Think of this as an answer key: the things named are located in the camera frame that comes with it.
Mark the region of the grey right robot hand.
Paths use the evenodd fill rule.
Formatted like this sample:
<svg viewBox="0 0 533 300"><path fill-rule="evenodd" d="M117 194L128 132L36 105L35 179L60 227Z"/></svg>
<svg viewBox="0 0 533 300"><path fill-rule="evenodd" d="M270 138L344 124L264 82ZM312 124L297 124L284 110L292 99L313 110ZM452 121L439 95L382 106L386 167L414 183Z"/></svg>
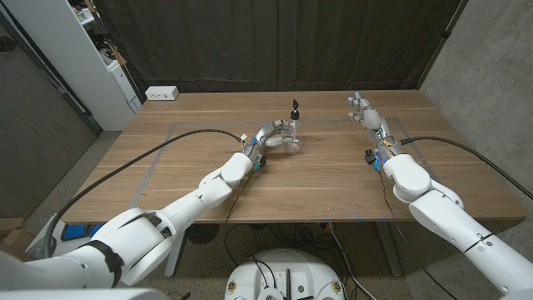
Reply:
<svg viewBox="0 0 533 300"><path fill-rule="evenodd" d="M348 104L355 109L349 117L359 122L366 130L374 149L366 150L368 164L384 164L396 155L402 154L401 145L395 140L386 119L359 92L350 96Z"/></svg>

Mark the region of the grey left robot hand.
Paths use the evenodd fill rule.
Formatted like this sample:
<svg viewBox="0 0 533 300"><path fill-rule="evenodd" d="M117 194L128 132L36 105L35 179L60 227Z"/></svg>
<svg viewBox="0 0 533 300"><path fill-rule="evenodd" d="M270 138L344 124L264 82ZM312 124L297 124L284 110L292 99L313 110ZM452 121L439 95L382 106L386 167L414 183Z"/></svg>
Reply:
<svg viewBox="0 0 533 300"><path fill-rule="evenodd" d="M252 140L244 146L243 153L251 160L254 171L266 165L262 150L284 144L285 153L295 154L301 150L298 121L276 120L265 123Z"/></svg>

